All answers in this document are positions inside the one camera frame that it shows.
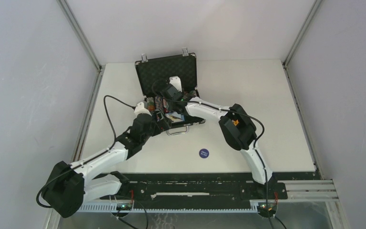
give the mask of white wall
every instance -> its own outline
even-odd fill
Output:
[[[314,0],[69,0],[102,64],[180,54],[284,61]]]
[[[0,0],[0,229],[42,228],[36,194],[70,161],[95,75],[56,1]]]
[[[366,1],[324,1],[289,70],[322,170],[366,228]]]

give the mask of metal frame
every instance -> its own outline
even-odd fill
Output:
[[[79,133],[79,138],[77,141],[77,144],[75,146],[75,154],[73,159],[79,160],[81,156],[81,151],[83,149],[83,144],[86,139],[87,131],[89,129],[89,124],[92,116],[92,112],[94,109],[95,101],[97,99],[99,87],[101,84],[104,68],[100,65],[97,57],[95,56],[92,47],[90,46],[88,40],[86,39],[86,36],[84,35],[80,25],[78,24],[77,20],[75,19],[74,14],[72,13],[72,10],[69,7],[69,4],[66,0],[57,0],[59,6],[63,10],[65,16],[67,17],[68,21],[70,22],[70,25],[74,29],[76,36],[81,41],[81,45],[86,50],[87,54],[89,55],[92,63],[95,65],[95,67],[98,69],[98,75],[96,77],[96,81],[93,87],[92,94],[89,99],[88,103],[88,109],[85,113],[84,121],[81,126],[81,130]],[[315,161],[315,165],[317,166],[317,169],[319,171],[320,163],[317,160],[317,157],[315,155],[314,146],[312,144],[312,141],[309,137],[308,130],[306,128],[303,115],[302,115],[302,109],[299,105],[296,91],[293,88],[291,77],[288,74],[287,67],[290,63],[297,47],[299,46],[300,42],[302,41],[305,32],[308,29],[308,26],[310,25],[313,17],[316,15],[317,10],[319,9],[319,6],[321,5],[322,0],[315,0],[300,32],[298,33],[297,38],[295,39],[290,52],[288,53],[284,63],[283,68],[288,80],[288,84],[291,90],[291,93],[294,98],[294,104],[297,107],[297,112],[301,121],[301,125],[304,130],[305,138],[307,139],[308,147],[311,152],[311,156],[313,157]],[[348,229],[349,226],[347,224],[347,220],[345,218],[345,215],[343,213],[343,210],[341,208],[339,198],[335,189],[335,186],[333,184],[332,180],[287,180],[287,181],[281,181],[284,182],[286,185],[287,193],[288,193],[288,199],[287,200],[281,200],[281,202],[325,202],[327,210],[329,212],[330,220],[332,222],[332,226],[334,229]],[[209,211],[209,212],[254,212],[254,206],[258,204],[258,202],[264,202],[264,200],[252,200],[249,203],[249,209],[225,209],[225,210],[219,210],[219,211]],[[81,206],[80,211],[81,212],[109,212],[113,211],[114,206],[109,204],[108,201],[98,200],[96,202],[91,202],[88,204],[84,204]],[[141,212],[142,209],[135,209],[133,212]],[[167,209],[149,209],[149,212],[165,212]],[[197,211],[192,209],[184,209],[184,210],[174,210],[175,212],[204,212],[204,211]],[[45,220],[45,224],[43,228],[46,229],[57,229],[60,221],[60,215],[53,209],[50,209],[47,213],[47,218]]]

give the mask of gray floor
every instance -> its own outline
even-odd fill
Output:
[[[324,203],[280,203],[277,216],[288,229],[331,229],[329,215]],[[133,226],[144,229],[145,215],[135,213],[123,218]],[[272,219],[276,229],[283,229]],[[110,213],[76,213],[61,219],[60,229],[129,229]],[[149,229],[268,229],[267,219],[247,213],[162,213],[149,214]]]

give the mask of blue round chip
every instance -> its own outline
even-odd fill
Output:
[[[208,152],[207,149],[201,149],[199,155],[201,158],[207,158],[210,155],[210,152]]]

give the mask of gray wall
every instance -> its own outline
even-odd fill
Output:
[[[54,0],[0,0],[0,228],[42,228],[35,203],[70,161],[96,70]]]
[[[289,72],[322,170],[366,228],[366,1],[324,1]]]

